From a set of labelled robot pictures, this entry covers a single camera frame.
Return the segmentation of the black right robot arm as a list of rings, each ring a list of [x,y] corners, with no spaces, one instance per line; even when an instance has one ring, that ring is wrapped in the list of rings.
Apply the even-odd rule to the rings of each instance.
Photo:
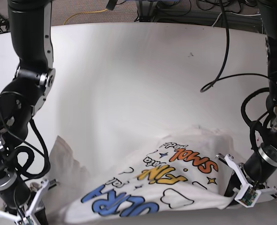
[[[42,196],[51,165],[34,115],[54,78],[50,0],[10,0],[8,16],[19,64],[0,93],[0,218],[17,225],[46,225]]]

